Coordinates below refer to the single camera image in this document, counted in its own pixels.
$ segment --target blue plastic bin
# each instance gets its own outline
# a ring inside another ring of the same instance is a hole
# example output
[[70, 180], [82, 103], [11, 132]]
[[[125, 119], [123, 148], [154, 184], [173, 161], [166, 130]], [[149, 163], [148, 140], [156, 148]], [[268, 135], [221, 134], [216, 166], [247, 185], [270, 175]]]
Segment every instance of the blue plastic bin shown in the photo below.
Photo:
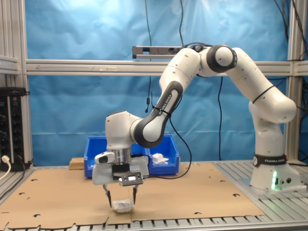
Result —
[[[106, 137], [89, 137], [84, 154], [85, 177], [92, 178], [92, 171], [95, 164], [94, 158], [96, 155], [106, 152], [107, 139]], [[149, 155], [148, 149], [142, 148], [134, 143], [131, 146], [132, 155], [143, 154]]]
[[[169, 158], [167, 165], [155, 165], [152, 162], [152, 155], [161, 153], [164, 158]], [[164, 135], [161, 143], [149, 149], [150, 163], [149, 174], [155, 176], [175, 175], [179, 172], [180, 154], [177, 146], [175, 145], [172, 135]]]

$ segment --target power plug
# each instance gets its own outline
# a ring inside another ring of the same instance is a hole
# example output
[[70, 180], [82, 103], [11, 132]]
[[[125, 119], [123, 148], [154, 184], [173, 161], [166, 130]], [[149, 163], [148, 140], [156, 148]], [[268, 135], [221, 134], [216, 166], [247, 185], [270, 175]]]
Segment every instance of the power plug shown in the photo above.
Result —
[[7, 155], [4, 155], [1, 160], [6, 163], [7, 165], [10, 164], [10, 158]]

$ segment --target aluminum frame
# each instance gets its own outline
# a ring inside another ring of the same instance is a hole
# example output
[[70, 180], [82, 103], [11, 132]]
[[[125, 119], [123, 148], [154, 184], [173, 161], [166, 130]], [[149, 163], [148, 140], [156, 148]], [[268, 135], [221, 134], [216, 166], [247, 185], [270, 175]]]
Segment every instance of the aluminum frame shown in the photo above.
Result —
[[[307, 1], [297, 0], [295, 6], [298, 11], [298, 16], [302, 22], [303, 32], [306, 35], [307, 23]], [[290, 6], [290, 30], [289, 30], [289, 45], [288, 59], [299, 60], [302, 57], [305, 46], [302, 39], [302, 34], [298, 26], [295, 16], [293, 4]], [[291, 75], [287, 78], [286, 95], [292, 99], [297, 106], [302, 105], [302, 78], [297, 76], [295, 72], [296, 66], [300, 62], [291, 62]], [[300, 109], [297, 110], [295, 118], [284, 126], [285, 154], [289, 160], [298, 160], [299, 135], [300, 135]]]
[[[169, 62], [26, 60], [26, 74], [39, 76], [161, 76]], [[256, 62], [266, 76], [289, 76], [291, 62]]]
[[[307, 0], [295, 0], [303, 29], [306, 29]], [[160, 76], [168, 62], [83, 61], [27, 59], [25, 0], [0, 0], [0, 86], [25, 87], [28, 75], [61, 76]], [[298, 59], [304, 50], [294, 9], [290, 12], [288, 58]], [[301, 78], [308, 74], [307, 61], [256, 62], [266, 76], [289, 76], [287, 95], [301, 105]], [[22, 98], [25, 161], [32, 159], [29, 96]], [[299, 112], [285, 126], [285, 151], [290, 160], [298, 158]]]
[[[0, 34], [0, 87], [23, 87], [29, 91], [23, 0], [0, 0], [0, 31], [3, 31]], [[21, 98], [25, 163], [32, 160], [29, 99], [29, 96]]]

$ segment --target blue curtain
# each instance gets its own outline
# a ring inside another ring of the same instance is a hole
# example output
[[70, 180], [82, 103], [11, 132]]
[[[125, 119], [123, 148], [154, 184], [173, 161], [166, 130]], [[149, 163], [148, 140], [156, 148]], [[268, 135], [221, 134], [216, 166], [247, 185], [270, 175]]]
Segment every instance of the blue curtain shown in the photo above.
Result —
[[[181, 46], [180, 0], [147, 0], [153, 46]], [[282, 17], [271, 0], [183, 0], [184, 44], [224, 43], [255, 61], [284, 61]], [[150, 45], [144, 0], [26, 0], [29, 59], [132, 60], [132, 46]], [[152, 77], [153, 102], [161, 94]], [[83, 156], [89, 136], [104, 136], [108, 114], [146, 117], [149, 77], [29, 76], [34, 163], [67, 165]], [[195, 77], [172, 116], [193, 161], [218, 160], [219, 77]], [[220, 95], [223, 160], [252, 159], [255, 134], [248, 100], [228, 77]], [[185, 145], [168, 124], [182, 161]]]

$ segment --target cardboard surface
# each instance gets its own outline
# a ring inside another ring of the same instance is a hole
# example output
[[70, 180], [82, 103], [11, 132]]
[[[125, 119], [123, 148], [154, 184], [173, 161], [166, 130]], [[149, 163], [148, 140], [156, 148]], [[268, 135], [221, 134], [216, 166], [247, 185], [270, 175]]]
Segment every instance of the cardboard surface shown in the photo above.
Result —
[[[188, 164], [180, 165], [180, 173]], [[138, 188], [131, 220], [258, 216], [264, 213], [211, 163], [192, 164], [183, 178], [151, 178]]]
[[[180, 165], [181, 175], [187, 164]], [[8, 227], [64, 229], [76, 225], [127, 224], [135, 220], [257, 216], [264, 213], [211, 163], [193, 164], [177, 180], [147, 179], [131, 213], [109, 207], [102, 186], [83, 171], [36, 170], [0, 206], [0, 230]], [[132, 199], [132, 187], [108, 185], [112, 200]]]
[[[0, 206], [0, 230], [9, 228], [68, 228], [77, 225], [103, 224], [113, 214], [102, 186], [94, 186], [84, 172], [68, 169], [36, 170]], [[129, 188], [108, 185], [113, 200], [129, 197]], [[130, 214], [121, 216], [130, 223]]]

